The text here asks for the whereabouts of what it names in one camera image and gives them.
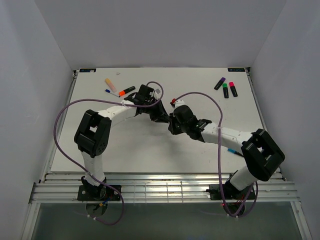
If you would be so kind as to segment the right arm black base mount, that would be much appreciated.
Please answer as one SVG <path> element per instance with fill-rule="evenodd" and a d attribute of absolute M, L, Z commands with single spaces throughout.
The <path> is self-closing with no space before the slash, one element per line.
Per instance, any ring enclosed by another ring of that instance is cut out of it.
<path fill-rule="evenodd" d="M 232 189 L 230 187 L 223 187 L 223 194 L 226 200 L 241 200 L 244 199 L 249 191 L 248 200 L 254 200 L 256 197 L 255 190 L 247 186 L 243 190 Z M 219 184 L 210 184 L 205 190 L 206 193 L 209 193 L 209 198 L 211 200 L 222 200 L 221 188 Z"/>

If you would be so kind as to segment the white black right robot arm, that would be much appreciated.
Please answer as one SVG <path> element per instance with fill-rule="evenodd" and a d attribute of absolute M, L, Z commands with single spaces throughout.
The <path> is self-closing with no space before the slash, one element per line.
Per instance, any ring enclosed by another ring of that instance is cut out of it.
<path fill-rule="evenodd" d="M 193 140 L 221 144 L 242 153 L 245 166 L 223 185 L 223 190 L 232 199 L 237 199 L 246 187 L 256 181 L 267 182 L 285 160 L 285 154 L 264 129 L 243 132 L 219 127 L 210 120 L 197 119 L 184 103 L 175 103 L 169 117 L 168 129 L 173 135 L 185 133 Z"/>

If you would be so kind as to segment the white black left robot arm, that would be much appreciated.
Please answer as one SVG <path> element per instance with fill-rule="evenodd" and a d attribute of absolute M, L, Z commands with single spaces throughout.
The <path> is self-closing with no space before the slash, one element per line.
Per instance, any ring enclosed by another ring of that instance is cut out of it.
<path fill-rule="evenodd" d="M 88 193 L 100 200 L 106 195 L 106 181 L 103 171 L 102 154 L 107 148 L 111 128 L 140 114 L 148 114 L 156 123 L 170 121 L 162 101 L 160 90 L 141 85 L 138 92 L 125 97 L 118 105 L 100 110 L 87 110 L 74 136 L 74 142 L 84 160 L 88 172 L 83 177 L 83 184 L 89 184 Z"/>

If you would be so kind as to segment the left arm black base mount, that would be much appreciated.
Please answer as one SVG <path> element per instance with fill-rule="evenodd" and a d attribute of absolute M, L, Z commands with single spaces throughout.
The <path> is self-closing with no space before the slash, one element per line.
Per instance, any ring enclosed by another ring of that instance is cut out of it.
<path fill-rule="evenodd" d="M 81 185 L 78 188 L 77 193 L 78 201 L 120 201 L 121 197 L 119 193 L 103 184 L 98 186 L 91 185 L 85 176 L 81 177 Z"/>

